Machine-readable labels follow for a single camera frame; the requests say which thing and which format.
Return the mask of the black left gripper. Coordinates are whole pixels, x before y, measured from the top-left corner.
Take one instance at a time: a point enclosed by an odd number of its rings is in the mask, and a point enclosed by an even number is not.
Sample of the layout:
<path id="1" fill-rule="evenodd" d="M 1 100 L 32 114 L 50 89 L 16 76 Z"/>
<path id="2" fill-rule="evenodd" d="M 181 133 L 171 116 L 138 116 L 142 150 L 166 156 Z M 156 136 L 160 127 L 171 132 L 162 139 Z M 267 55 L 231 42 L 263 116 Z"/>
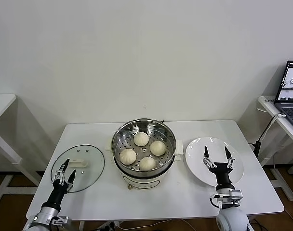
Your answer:
<path id="1" fill-rule="evenodd" d="M 63 180 L 65 177 L 65 171 L 69 164 L 70 159 L 67 159 L 58 170 L 56 170 L 55 181 L 53 182 L 53 190 L 48 198 L 48 200 L 42 204 L 42 207 L 50 208 L 61 208 L 61 202 L 64 195 L 68 193 L 73 187 L 73 182 L 76 175 L 76 170 L 70 174 L 67 182 L 64 181 L 63 184 L 60 183 L 60 180 Z"/>

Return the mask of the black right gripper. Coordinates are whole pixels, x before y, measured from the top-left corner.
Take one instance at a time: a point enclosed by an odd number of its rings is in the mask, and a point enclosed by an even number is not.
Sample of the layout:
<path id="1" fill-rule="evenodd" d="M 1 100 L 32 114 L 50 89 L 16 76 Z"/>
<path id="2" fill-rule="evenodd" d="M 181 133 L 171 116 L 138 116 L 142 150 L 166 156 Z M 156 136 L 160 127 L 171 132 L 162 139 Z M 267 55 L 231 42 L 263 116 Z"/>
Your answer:
<path id="1" fill-rule="evenodd" d="M 216 190 L 220 189 L 234 189 L 232 181 L 229 178 L 229 173 L 232 171 L 233 163 L 235 158 L 232 157 L 231 152 L 225 146 L 225 153 L 227 158 L 227 163 L 214 163 L 210 157 L 207 146 L 204 150 L 203 163 L 209 169 L 209 171 L 216 176 L 217 186 Z"/>

